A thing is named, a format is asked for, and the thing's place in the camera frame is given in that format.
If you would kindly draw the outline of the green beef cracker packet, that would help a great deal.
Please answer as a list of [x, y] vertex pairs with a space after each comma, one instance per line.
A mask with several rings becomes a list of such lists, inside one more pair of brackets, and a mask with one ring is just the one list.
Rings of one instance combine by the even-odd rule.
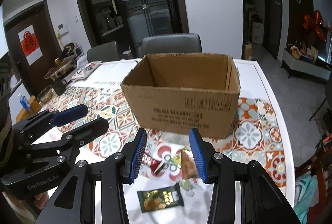
[[160, 189], [138, 191], [137, 196], [142, 213], [185, 205], [178, 183]]

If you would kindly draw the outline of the glass bowl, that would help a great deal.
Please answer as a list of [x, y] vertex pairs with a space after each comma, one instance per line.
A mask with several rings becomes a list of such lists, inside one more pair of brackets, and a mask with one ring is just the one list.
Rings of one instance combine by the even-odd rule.
[[48, 103], [53, 98], [52, 86], [49, 85], [44, 88], [37, 96], [38, 102], [42, 104]]

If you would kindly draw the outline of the blue water bottle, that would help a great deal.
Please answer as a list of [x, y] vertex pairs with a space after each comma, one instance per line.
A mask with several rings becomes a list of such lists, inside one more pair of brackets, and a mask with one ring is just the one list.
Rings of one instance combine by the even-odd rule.
[[18, 94], [18, 98], [19, 98], [19, 102], [20, 102], [21, 106], [26, 111], [30, 111], [30, 103], [29, 103], [28, 99], [22, 94]]

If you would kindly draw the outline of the black mug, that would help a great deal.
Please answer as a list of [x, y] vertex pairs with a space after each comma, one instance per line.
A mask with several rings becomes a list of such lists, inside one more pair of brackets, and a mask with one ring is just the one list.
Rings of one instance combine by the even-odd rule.
[[51, 84], [52, 88], [54, 89], [54, 92], [57, 96], [62, 95], [66, 91], [67, 82], [66, 80], [57, 79], [54, 80]]

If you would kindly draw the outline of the printed snack bag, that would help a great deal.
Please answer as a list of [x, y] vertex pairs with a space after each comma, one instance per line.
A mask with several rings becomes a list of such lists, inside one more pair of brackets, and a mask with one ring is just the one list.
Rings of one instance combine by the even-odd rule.
[[87, 79], [100, 65], [102, 61], [93, 61], [78, 69], [72, 76], [72, 81]]

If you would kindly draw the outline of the clear wrapped candy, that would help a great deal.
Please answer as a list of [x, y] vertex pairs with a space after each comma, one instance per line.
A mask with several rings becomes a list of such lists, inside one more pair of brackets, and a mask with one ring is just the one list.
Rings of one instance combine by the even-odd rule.
[[179, 185], [185, 191], [186, 196], [188, 197], [194, 196], [192, 184], [190, 183], [189, 179], [181, 179]]

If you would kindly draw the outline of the beige biscuit packet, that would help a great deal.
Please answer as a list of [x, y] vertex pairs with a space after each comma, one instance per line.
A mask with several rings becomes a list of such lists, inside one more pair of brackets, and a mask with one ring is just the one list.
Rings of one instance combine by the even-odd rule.
[[184, 179], [196, 179], [199, 177], [191, 151], [181, 151], [181, 170]]

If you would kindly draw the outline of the red fu poster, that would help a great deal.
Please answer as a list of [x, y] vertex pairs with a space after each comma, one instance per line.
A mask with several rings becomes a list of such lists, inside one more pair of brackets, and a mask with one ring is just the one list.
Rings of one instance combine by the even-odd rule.
[[34, 64], [43, 56], [33, 25], [29, 25], [20, 31], [18, 37], [28, 65]]

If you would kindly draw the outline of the red white snack packet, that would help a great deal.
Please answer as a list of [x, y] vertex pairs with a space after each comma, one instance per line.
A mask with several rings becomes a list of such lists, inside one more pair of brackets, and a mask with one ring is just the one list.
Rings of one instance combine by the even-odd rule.
[[152, 175], [157, 176], [165, 167], [165, 163], [162, 160], [156, 160], [153, 157], [144, 153], [142, 157], [142, 164], [149, 167]]

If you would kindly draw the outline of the patterned tile table mat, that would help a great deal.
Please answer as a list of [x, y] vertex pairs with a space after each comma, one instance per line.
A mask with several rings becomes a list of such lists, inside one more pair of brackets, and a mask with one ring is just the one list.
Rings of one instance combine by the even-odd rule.
[[[42, 105], [43, 110], [63, 111], [79, 104], [88, 107], [88, 114], [67, 125], [61, 132], [68, 132], [97, 118], [108, 121], [106, 134], [87, 145], [99, 158], [107, 158], [131, 141], [141, 127], [124, 97], [122, 90], [72, 87], [61, 96], [52, 96]], [[155, 108], [150, 123], [142, 125], [147, 132], [146, 155], [163, 166], [154, 172], [146, 164], [140, 175], [150, 179], [168, 178], [196, 186], [198, 176], [190, 152], [188, 134], [196, 127], [201, 133], [207, 128], [199, 113], [174, 109]], [[241, 97], [226, 138], [208, 138], [215, 150], [236, 162], [256, 160], [265, 168], [278, 187], [286, 186], [286, 161], [282, 137], [276, 115], [270, 102]]]

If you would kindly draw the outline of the grey dining chair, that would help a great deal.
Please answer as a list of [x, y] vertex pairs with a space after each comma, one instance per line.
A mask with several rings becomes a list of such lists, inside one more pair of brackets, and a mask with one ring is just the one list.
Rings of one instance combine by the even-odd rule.
[[87, 61], [102, 61], [103, 63], [110, 61], [119, 61], [120, 55], [118, 52], [118, 44], [116, 41], [111, 41], [102, 45], [98, 45], [87, 51]]
[[201, 40], [198, 34], [177, 33], [144, 38], [140, 55], [144, 57], [147, 54], [201, 52]]

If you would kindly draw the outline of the green yellow candy packet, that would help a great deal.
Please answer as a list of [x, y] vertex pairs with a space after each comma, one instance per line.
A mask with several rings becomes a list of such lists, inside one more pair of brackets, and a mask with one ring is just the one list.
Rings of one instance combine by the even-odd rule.
[[183, 163], [187, 163], [190, 158], [191, 150], [189, 149], [189, 147], [185, 146], [171, 158], [171, 163], [174, 164], [177, 168], [181, 169]]

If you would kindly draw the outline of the dark side chair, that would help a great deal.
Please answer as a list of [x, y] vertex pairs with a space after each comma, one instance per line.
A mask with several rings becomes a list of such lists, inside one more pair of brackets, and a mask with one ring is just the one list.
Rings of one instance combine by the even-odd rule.
[[320, 111], [325, 102], [327, 102], [329, 104], [329, 107], [331, 108], [331, 100], [332, 100], [332, 83], [331, 79], [329, 79], [325, 86], [325, 98], [323, 99], [319, 107], [316, 109], [316, 111], [313, 113], [313, 115], [310, 117], [309, 121], [311, 121], [316, 116], [316, 114]]

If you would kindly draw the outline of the white low cabinet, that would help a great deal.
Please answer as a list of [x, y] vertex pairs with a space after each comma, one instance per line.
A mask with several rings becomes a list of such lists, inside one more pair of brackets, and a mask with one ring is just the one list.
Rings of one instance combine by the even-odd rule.
[[330, 71], [314, 65], [312, 63], [307, 63], [305, 61], [296, 59], [292, 55], [284, 50], [282, 56], [282, 65], [286, 65], [290, 72], [301, 72], [306, 75], [315, 76], [324, 80], [328, 80], [330, 76]]

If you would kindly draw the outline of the red heart balloons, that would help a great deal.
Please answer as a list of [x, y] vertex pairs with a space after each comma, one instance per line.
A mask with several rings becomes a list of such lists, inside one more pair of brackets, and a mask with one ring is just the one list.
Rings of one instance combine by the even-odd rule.
[[326, 41], [326, 33], [323, 31], [323, 18], [319, 10], [315, 10], [313, 15], [303, 16], [303, 27], [306, 30], [313, 29], [320, 40]]

